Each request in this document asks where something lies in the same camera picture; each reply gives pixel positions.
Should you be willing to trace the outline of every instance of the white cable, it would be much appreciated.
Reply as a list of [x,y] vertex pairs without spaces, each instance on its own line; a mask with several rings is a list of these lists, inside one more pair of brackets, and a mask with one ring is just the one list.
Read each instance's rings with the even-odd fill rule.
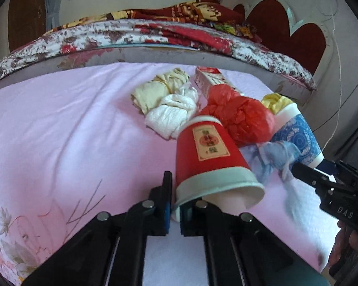
[[339,48],[338,48],[338,43],[337,43],[337,39],[336,39],[336,35],[335,35],[335,31],[336,31],[336,23],[334,21],[334,17],[335,15],[333,14],[333,11],[331,9],[331,5],[330,5],[330,10],[331,10],[331,14],[332,14],[332,19],[333,19],[333,38],[334,38],[334,42],[336,44],[337,47],[337,54],[338,54],[338,62],[339,62],[339,86],[340,86],[340,94],[339,94],[339,108],[338,108],[338,114],[337,114],[337,123],[336,123],[336,127],[334,128],[333,134],[331,135],[331,137],[327,140],[325,146],[323,147],[322,151],[324,151],[325,147],[327,146],[327,144],[330,142],[330,140],[334,137],[337,128],[338,128],[338,122],[339,122],[339,113],[341,112],[341,104],[342,104],[342,66],[341,66],[341,55],[339,54]]

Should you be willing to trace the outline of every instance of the screw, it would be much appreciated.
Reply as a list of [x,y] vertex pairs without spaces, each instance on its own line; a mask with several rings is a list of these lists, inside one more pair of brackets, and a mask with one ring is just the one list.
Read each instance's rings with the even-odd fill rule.
[[199,200],[199,201],[196,201],[195,203],[196,207],[200,208],[200,209],[205,209],[208,205],[208,203],[204,200]]
[[110,214],[108,212],[99,212],[97,214],[97,219],[99,221],[105,221],[105,220],[108,220],[110,217]]
[[240,218],[242,221],[245,221],[246,223],[250,223],[251,221],[253,221],[253,216],[249,213],[241,214]]
[[142,206],[146,209],[150,209],[152,207],[154,207],[155,203],[153,200],[146,200],[142,202]]

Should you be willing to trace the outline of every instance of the hand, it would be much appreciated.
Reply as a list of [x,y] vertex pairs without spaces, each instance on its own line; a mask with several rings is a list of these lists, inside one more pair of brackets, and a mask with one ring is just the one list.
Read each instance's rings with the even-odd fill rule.
[[348,244],[355,249],[358,250],[358,233],[354,230],[350,237],[347,238],[346,236],[346,225],[343,221],[338,221],[338,227],[341,228],[339,233],[336,236],[336,240],[333,246],[333,249],[329,256],[329,262],[327,265],[329,267],[333,266],[333,264],[336,264],[338,260],[341,258],[342,251],[346,248]]

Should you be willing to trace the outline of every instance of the heart-shaped headboard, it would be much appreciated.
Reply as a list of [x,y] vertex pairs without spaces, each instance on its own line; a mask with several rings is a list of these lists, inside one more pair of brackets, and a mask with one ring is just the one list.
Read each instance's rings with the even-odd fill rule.
[[248,13],[247,22],[257,28],[263,45],[294,58],[314,77],[323,76],[331,58],[331,39],[323,24],[311,19],[295,23],[290,7],[277,0],[260,1],[250,12],[247,8],[238,4],[234,11]]

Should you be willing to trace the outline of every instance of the beige label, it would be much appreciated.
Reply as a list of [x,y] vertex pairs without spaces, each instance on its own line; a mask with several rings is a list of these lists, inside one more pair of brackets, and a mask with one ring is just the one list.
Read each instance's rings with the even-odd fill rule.
[[213,125],[203,125],[192,129],[199,161],[230,156],[220,134]]

